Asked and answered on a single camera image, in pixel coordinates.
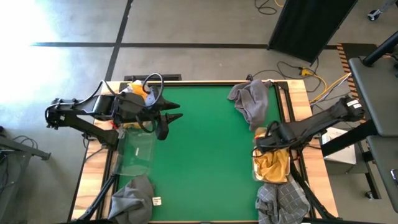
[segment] transparent plastic bag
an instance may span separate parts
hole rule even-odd
[[[128,128],[118,145],[114,173],[137,176],[149,174],[155,148],[155,134],[141,128]]]

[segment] green mat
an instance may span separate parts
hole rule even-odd
[[[234,102],[230,86],[166,87],[164,98],[183,113],[170,124],[165,141],[156,141],[149,178],[162,205],[153,221],[257,220],[254,208],[262,182],[252,174],[254,134]],[[280,121],[275,88],[269,94],[268,122]],[[119,188],[131,176],[120,176]]]

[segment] checkered cloth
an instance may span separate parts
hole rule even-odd
[[[284,184],[264,183],[257,192],[256,209],[259,224],[301,223],[310,210],[301,187],[291,175]]]

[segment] wooden table frame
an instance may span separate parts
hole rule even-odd
[[[312,115],[310,105],[308,102],[307,92],[303,80],[271,80],[275,87],[277,87],[277,99],[279,104],[280,117],[282,121],[300,121]],[[248,82],[247,80],[225,80],[225,81],[166,81],[166,86],[221,86],[221,85],[235,85],[237,83]],[[120,84],[123,82],[108,82],[110,87],[115,91],[119,91]],[[150,82],[152,85],[158,85],[160,82]],[[101,94],[109,94],[107,88],[101,90]],[[95,120],[94,124],[103,129],[111,129],[109,122],[102,122]],[[317,140],[312,140],[312,146],[319,147]],[[86,157],[96,152],[100,148],[98,141],[91,141]],[[70,215],[68,220],[80,217],[90,206],[91,202],[97,196],[106,179],[109,177],[111,164],[114,163],[113,154],[116,152],[101,151],[92,157],[85,164],[83,164],[78,184],[75,191],[75,196],[72,202]],[[303,178],[310,184],[311,190],[317,196],[319,201],[325,208],[334,216],[338,216],[333,193],[331,191],[326,166],[323,161],[322,152],[319,149],[306,147],[303,150],[300,163],[296,163],[300,168]],[[116,190],[113,187],[110,190],[101,206],[102,213],[97,213],[95,218],[106,218],[109,212],[110,198],[112,193]],[[310,213],[313,217],[319,217],[317,212]]]

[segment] yellow cloth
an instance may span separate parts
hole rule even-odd
[[[261,155],[261,152],[256,149],[255,155]],[[255,173],[257,178],[263,181],[272,183],[287,182],[286,175],[289,174],[289,152],[287,149],[279,149],[272,152],[266,152],[260,157],[253,157],[255,166]]]

